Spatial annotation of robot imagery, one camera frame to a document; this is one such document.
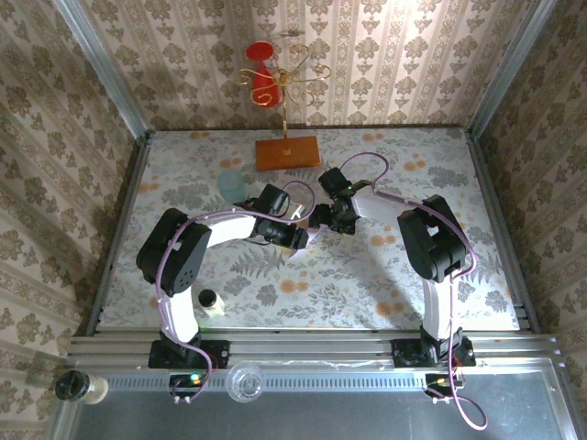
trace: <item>clear plastic cup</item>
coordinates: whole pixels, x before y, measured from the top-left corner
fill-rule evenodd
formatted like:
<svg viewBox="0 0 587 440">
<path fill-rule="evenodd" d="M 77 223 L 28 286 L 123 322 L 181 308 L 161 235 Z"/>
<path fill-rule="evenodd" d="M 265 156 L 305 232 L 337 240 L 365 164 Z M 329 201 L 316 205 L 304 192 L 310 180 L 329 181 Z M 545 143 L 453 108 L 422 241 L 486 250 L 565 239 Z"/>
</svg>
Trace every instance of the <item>clear plastic cup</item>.
<svg viewBox="0 0 587 440">
<path fill-rule="evenodd" d="M 230 204 L 237 204 L 247 200 L 245 178 L 239 171 L 222 171 L 218 176 L 217 183 L 222 197 Z"/>
<path fill-rule="evenodd" d="M 228 395 L 237 402 L 252 402 L 263 391 L 263 376 L 260 368 L 250 362 L 241 362 L 230 369 L 227 375 Z"/>
</svg>

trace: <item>metal frame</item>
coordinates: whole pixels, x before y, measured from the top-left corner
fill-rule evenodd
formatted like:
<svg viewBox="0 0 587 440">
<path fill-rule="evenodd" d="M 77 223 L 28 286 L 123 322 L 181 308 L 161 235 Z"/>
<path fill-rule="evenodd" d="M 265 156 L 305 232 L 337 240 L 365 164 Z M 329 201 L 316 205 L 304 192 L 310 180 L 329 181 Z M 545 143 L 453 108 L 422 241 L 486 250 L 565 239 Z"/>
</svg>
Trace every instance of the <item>metal frame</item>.
<svg viewBox="0 0 587 440">
<path fill-rule="evenodd" d="M 528 8 L 471 120 L 469 131 L 473 139 L 479 139 L 489 124 L 556 3 L 557 0 L 535 0 Z"/>
<path fill-rule="evenodd" d="M 108 295 L 108 291 L 110 290 L 114 267 L 118 260 L 118 254 L 120 253 L 122 245 L 122 238 L 124 237 L 125 232 L 127 232 L 128 222 L 130 221 L 130 215 L 132 214 L 132 207 L 135 204 L 138 187 L 140 186 L 140 179 L 143 175 L 145 167 L 147 166 L 147 160 L 149 158 L 150 152 L 149 140 L 139 140 L 138 148 L 138 155 L 134 165 L 135 168 L 133 169 L 130 176 L 130 181 L 128 182 L 127 193 L 120 210 L 118 222 L 116 223 L 116 230 L 114 237 L 112 238 L 108 256 L 106 257 L 106 263 L 102 272 L 102 277 L 100 278 L 100 284 L 98 285 L 98 290 L 94 299 L 94 305 L 92 306 L 92 311 L 90 312 L 90 317 L 84 331 L 86 336 L 91 336 L 95 333 L 100 320 L 100 314 L 102 313 L 102 309 Z"/>
<path fill-rule="evenodd" d="M 110 62 L 100 38 L 83 10 L 82 2 L 79 0 L 55 0 L 53 3 L 57 6 L 73 35 L 80 43 L 83 53 L 94 67 L 100 82 L 127 123 L 132 135 L 135 139 L 144 137 L 147 132 L 147 125 L 143 121 L 137 104 L 124 80 L 116 71 L 113 63 Z"/>
<path fill-rule="evenodd" d="M 471 135 L 467 134 L 466 136 L 473 165 L 475 167 L 475 173 L 477 174 L 477 180 L 479 181 L 483 200 L 487 209 L 487 215 L 489 215 L 489 221 L 492 224 L 495 244 L 497 245 L 502 264 L 504 265 L 505 279 L 510 287 L 512 295 L 514 295 L 518 302 L 524 307 L 531 330 L 540 333 L 540 323 L 538 322 L 536 311 L 532 305 L 532 300 L 530 299 L 530 294 L 528 293 L 526 282 L 524 281 L 524 275 L 520 269 L 520 263 L 515 255 L 512 238 L 507 230 L 504 214 L 502 213 L 499 200 L 497 199 L 497 194 L 493 187 L 493 182 L 481 146 L 479 145 L 479 141 L 472 138 Z"/>
<path fill-rule="evenodd" d="M 157 329 L 106 329 L 94 337 L 72 340 L 68 364 L 108 378 L 112 391 L 163 391 L 169 375 L 179 371 L 147 367 Z M 378 392 L 420 391 L 421 378 L 443 368 L 393 368 L 391 340 L 419 337 L 414 332 L 362 330 L 213 330 L 203 339 L 231 342 L 228 366 L 241 361 L 262 365 L 266 391 Z M 478 366 L 467 375 L 541 371 L 559 427 L 565 438 L 584 438 L 562 370 L 556 339 L 525 332 L 470 332 Z M 210 392 L 224 389 L 225 371 L 214 373 Z M 77 405 L 60 403 L 52 420 L 52 438 L 68 438 Z"/>
</svg>

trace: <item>metal sheet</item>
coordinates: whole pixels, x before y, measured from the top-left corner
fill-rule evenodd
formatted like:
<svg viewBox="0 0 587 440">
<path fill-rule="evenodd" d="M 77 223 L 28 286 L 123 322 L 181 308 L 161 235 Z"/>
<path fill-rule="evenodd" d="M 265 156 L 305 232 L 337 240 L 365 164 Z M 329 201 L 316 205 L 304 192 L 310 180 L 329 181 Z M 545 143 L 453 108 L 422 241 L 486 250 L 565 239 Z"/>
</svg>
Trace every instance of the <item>metal sheet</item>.
<svg viewBox="0 0 587 440">
<path fill-rule="evenodd" d="M 453 404 L 420 392 L 265 393 L 251 403 L 204 394 L 175 405 L 165 392 L 113 391 L 80 410 L 76 439 L 557 439 L 561 433 L 541 372 L 467 378 L 462 392 L 489 417 L 472 431 Z M 480 417 L 470 406 L 473 421 Z"/>
</svg>

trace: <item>small bottle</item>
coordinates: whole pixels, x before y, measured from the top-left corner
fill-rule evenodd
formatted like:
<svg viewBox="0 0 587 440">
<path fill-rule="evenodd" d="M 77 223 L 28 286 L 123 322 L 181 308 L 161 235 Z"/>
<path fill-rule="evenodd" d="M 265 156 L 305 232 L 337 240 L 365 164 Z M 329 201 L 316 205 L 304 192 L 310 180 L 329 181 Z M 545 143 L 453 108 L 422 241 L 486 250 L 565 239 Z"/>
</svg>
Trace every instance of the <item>small bottle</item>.
<svg viewBox="0 0 587 440">
<path fill-rule="evenodd" d="M 215 291 L 204 289 L 198 295 L 198 302 L 200 303 L 200 308 L 211 318 L 224 316 L 224 301 Z"/>
<path fill-rule="evenodd" d="M 62 375 L 55 384 L 55 395 L 62 401 L 94 405 L 108 393 L 108 381 L 100 376 L 72 369 Z"/>
</svg>

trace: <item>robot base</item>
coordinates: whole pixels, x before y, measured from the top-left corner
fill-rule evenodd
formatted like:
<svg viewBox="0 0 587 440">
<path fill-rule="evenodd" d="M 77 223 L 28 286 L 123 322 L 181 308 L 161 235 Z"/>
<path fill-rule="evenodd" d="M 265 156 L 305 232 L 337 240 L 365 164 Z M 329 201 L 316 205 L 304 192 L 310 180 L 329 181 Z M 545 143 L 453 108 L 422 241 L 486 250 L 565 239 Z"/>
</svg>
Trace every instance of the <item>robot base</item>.
<svg viewBox="0 0 587 440">
<path fill-rule="evenodd" d="M 436 367 L 449 361 L 449 340 L 438 341 L 420 326 L 420 339 L 394 339 L 392 341 L 393 365 L 397 369 Z M 470 339 L 459 328 L 453 336 L 453 357 L 463 367 L 475 367 L 475 353 Z"/>
</svg>

